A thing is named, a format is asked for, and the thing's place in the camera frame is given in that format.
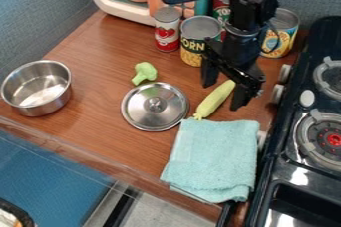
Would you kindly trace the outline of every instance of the dish towel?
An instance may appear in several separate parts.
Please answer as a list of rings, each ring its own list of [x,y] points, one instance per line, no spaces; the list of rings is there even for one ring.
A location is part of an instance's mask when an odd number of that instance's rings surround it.
[[[161,180],[211,203],[246,201],[254,187],[259,123],[186,119]]]

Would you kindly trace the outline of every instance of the toy broccoli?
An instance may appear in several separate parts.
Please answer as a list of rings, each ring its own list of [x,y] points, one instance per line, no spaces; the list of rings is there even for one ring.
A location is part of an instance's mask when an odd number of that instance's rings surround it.
[[[142,62],[135,65],[137,74],[132,78],[134,85],[138,85],[143,80],[153,81],[157,78],[157,69],[148,62]]]

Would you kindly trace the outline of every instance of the stove burner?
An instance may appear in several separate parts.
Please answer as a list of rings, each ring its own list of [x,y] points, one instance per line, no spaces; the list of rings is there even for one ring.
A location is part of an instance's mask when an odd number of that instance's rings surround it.
[[[327,140],[333,146],[337,146],[337,147],[341,146],[341,135],[340,134],[332,133],[332,134],[328,135]]]
[[[341,115],[312,110],[296,126],[295,139],[303,154],[341,171]]]
[[[341,67],[326,70],[322,79],[330,85],[330,89],[341,94]]]
[[[316,67],[313,79],[320,91],[341,101],[341,61],[324,58],[323,63]]]

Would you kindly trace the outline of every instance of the yellow can label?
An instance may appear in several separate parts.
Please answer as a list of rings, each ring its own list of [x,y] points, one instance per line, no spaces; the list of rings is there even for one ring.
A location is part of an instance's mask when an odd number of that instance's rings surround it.
[[[204,40],[194,40],[185,37],[181,38],[181,58],[187,64],[200,67],[202,56],[205,48]]]
[[[262,56],[269,57],[269,58],[279,58],[284,56],[290,49],[290,35],[285,31],[279,31],[279,46],[269,54],[261,53]],[[278,37],[272,31],[268,30],[266,33],[266,38],[263,43],[263,49],[265,51],[271,51],[277,44]]]

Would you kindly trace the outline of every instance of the corn can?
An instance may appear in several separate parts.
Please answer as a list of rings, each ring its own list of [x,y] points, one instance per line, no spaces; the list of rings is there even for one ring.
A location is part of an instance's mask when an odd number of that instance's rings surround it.
[[[261,55],[268,58],[281,58],[286,56],[293,47],[299,27],[299,18],[291,11],[278,8],[276,16],[270,22],[279,34],[279,45],[271,53],[262,52]],[[277,44],[278,36],[269,29],[263,43],[263,50],[271,51]]]
[[[228,22],[229,14],[229,0],[213,0],[213,17],[216,18],[222,26],[221,40],[226,37],[224,26],[226,22]]]
[[[163,52],[175,51],[179,47],[179,22],[181,13],[174,7],[159,9],[154,15],[157,49]]]
[[[181,58],[194,67],[200,67],[201,54],[205,49],[204,39],[220,39],[221,24],[209,16],[194,16],[181,24]]]

